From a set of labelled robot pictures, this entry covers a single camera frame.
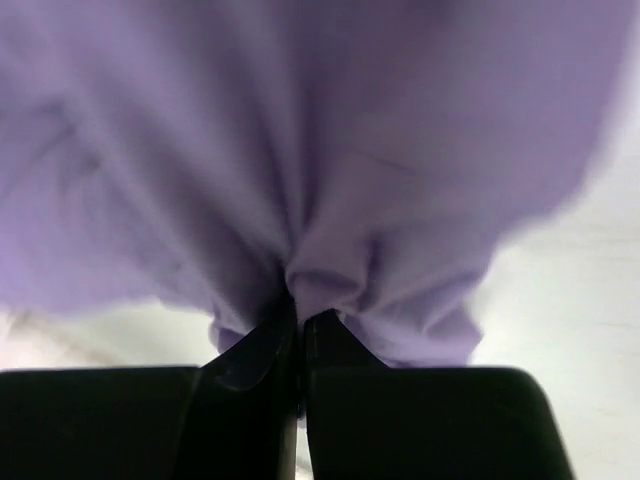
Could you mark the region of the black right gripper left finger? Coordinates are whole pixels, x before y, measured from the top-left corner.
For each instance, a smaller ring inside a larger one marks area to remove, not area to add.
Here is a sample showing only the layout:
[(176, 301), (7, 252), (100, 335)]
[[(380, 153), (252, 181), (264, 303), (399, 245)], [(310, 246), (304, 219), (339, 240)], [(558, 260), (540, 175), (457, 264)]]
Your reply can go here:
[(296, 349), (287, 301), (201, 367), (4, 373), (1, 475), (291, 479)]

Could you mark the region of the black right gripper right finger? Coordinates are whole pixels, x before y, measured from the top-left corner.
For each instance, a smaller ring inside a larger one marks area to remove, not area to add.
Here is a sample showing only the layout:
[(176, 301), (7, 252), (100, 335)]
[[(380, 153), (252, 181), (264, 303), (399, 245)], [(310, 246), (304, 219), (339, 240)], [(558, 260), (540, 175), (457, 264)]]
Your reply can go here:
[(575, 474), (547, 396), (513, 368), (391, 368), (325, 312), (305, 323), (317, 479), (561, 480)]

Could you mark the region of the purple t shirt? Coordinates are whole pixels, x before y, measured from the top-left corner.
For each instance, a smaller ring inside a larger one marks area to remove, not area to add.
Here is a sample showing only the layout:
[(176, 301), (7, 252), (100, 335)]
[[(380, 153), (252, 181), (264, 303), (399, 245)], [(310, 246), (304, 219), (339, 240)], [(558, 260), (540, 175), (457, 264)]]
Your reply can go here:
[(1, 302), (290, 294), (464, 364), (500, 241), (581, 183), (632, 1), (5, 1)]

